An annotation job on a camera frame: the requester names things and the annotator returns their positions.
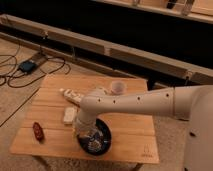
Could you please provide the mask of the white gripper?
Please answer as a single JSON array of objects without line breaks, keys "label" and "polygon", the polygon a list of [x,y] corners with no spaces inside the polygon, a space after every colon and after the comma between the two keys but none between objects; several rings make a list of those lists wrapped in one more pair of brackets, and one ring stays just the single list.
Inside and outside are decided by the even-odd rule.
[{"label": "white gripper", "polygon": [[78,118],[74,119],[73,127],[75,129],[75,134],[79,138],[91,138],[97,132],[94,124],[85,124]]}]

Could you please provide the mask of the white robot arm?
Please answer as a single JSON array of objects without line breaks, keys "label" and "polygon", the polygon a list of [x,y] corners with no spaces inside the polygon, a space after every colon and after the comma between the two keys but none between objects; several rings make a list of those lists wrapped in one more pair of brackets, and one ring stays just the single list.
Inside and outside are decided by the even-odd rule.
[{"label": "white robot arm", "polygon": [[170,87],[120,96],[94,89],[80,101],[76,130],[90,131],[96,118],[105,113],[188,119],[182,171],[213,171],[213,85]]}]

